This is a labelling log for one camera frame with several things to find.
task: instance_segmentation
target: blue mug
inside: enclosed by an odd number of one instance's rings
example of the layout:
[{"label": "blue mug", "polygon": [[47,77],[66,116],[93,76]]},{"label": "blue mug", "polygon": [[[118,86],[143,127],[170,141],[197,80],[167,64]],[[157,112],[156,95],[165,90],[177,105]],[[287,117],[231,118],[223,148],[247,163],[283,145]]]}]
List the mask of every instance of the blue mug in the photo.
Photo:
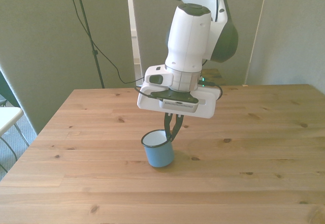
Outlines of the blue mug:
[{"label": "blue mug", "polygon": [[149,164],[165,167],[174,160],[172,142],[166,138],[165,130],[153,130],[145,134],[141,143],[145,148]]}]

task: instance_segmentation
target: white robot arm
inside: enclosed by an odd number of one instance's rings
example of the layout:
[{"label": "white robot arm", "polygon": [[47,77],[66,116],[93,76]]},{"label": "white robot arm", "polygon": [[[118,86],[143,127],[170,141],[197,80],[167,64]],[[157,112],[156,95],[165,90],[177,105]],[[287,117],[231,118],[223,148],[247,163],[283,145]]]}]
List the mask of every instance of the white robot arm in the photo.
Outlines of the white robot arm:
[{"label": "white robot arm", "polygon": [[234,55],[238,34],[226,0],[182,0],[173,18],[164,65],[149,67],[138,97],[141,109],[210,118],[220,90],[198,85],[202,60]]}]

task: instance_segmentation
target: microphone stand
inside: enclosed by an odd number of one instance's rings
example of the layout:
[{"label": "microphone stand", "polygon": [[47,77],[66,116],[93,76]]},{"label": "microphone stand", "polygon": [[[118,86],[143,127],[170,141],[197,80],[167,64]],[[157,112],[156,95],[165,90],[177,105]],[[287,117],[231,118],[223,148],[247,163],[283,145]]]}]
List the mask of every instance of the microphone stand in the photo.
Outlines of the microphone stand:
[{"label": "microphone stand", "polygon": [[84,18],[84,20],[85,20],[87,33],[88,33],[88,36],[89,36],[89,39],[90,39],[91,48],[92,48],[92,54],[93,54],[93,57],[94,57],[94,59],[95,59],[95,63],[96,63],[96,66],[97,66],[97,71],[98,71],[98,75],[99,75],[99,77],[100,77],[101,85],[102,85],[102,88],[105,88],[105,87],[104,87],[103,78],[102,78],[101,69],[100,69],[100,65],[99,65],[99,63],[98,63],[98,59],[97,59],[98,51],[95,50],[95,47],[94,47],[94,45],[93,45],[93,41],[92,41],[92,38],[91,38],[90,29],[89,29],[89,26],[88,26],[88,22],[87,22],[87,17],[86,17],[85,9],[83,8],[82,0],[79,0],[79,2],[80,2],[80,7],[81,7],[82,15],[83,15],[83,18]]}]

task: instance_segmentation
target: black cable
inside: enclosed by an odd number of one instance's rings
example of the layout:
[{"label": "black cable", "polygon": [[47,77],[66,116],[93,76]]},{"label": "black cable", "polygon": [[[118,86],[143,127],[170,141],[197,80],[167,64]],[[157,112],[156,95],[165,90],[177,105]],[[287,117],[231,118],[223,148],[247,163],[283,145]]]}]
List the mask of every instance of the black cable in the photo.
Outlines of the black cable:
[{"label": "black cable", "polygon": [[208,61],[208,60],[205,60],[205,62],[202,64],[202,66],[204,66],[204,65],[205,65],[205,63],[207,63],[207,61]]},{"label": "black cable", "polygon": [[141,87],[140,87],[140,86],[135,86],[135,87],[134,87],[134,89],[135,89],[138,93],[144,95],[145,97],[148,97],[148,98],[151,98],[151,99],[156,99],[156,97],[154,97],[154,96],[152,96],[152,95],[150,95],[150,94],[145,94],[145,93],[141,92],[140,90],[138,90],[137,88],[141,88]]},{"label": "black cable", "polygon": [[202,80],[199,81],[199,84],[200,85],[204,85],[204,86],[218,87],[220,89],[220,95],[219,95],[219,98],[218,99],[221,98],[221,96],[223,94],[223,91],[222,91],[222,88],[219,85],[217,85],[217,84],[215,84],[213,82],[207,82],[207,81],[202,81]]},{"label": "black cable", "polygon": [[8,171],[6,170],[6,168],[4,168],[1,164],[0,164],[0,167],[1,167],[2,169],[4,169],[4,171],[5,171],[6,173],[8,173]]},{"label": "black cable", "polygon": [[92,40],[92,38],[91,38],[91,36],[89,35],[89,33],[88,33],[88,31],[87,31],[87,29],[85,28],[85,26],[84,26],[84,24],[82,23],[82,21],[81,21],[81,19],[80,19],[80,17],[79,17],[79,14],[78,14],[78,10],[77,10],[77,7],[76,7],[76,3],[75,3],[75,0],[72,0],[72,2],[73,2],[73,5],[74,5],[74,7],[75,7],[75,11],[76,11],[76,14],[77,14],[77,17],[78,17],[78,20],[79,20],[79,22],[81,23],[81,25],[82,25],[82,27],[83,27],[83,29],[85,30],[85,32],[86,32],[86,34],[88,35],[88,37],[90,38],[90,40],[92,41],[92,43],[93,43],[93,45],[97,48],[97,50],[113,65],[113,67],[115,67],[115,69],[116,69],[116,71],[117,71],[117,75],[118,75],[118,77],[119,77],[119,79],[121,80],[121,82],[122,83],[124,83],[124,84],[128,84],[128,83],[135,83],[135,82],[137,82],[137,81],[139,81],[139,80],[141,80],[141,79],[143,79],[144,77],[142,77],[142,78],[139,78],[139,79],[137,79],[137,80],[135,80],[135,81],[132,81],[132,82],[124,82],[123,80],[122,80],[122,78],[121,78],[121,76],[120,76],[120,72],[119,72],[119,70],[118,70],[118,68],[116,67],[116,65],[100,50],[100,48],[98,48],[98,46],[95,44],[95,42]]}]

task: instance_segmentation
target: wooden tabletop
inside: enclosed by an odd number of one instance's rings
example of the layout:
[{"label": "wooden tabletop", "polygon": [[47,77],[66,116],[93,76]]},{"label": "wooden tabletop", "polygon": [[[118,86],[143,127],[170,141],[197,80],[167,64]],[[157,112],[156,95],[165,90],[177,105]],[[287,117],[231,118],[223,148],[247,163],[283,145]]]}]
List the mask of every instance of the wooden tabletop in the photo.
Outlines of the wooden tabletop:
[{"label": "wooden tabletop", "polygon": [[0,223],[325,223],[325,96],[224,86],[185,116],[175,160],[148,164],[164,114],[133,89],[75,90],[0,182]]}]

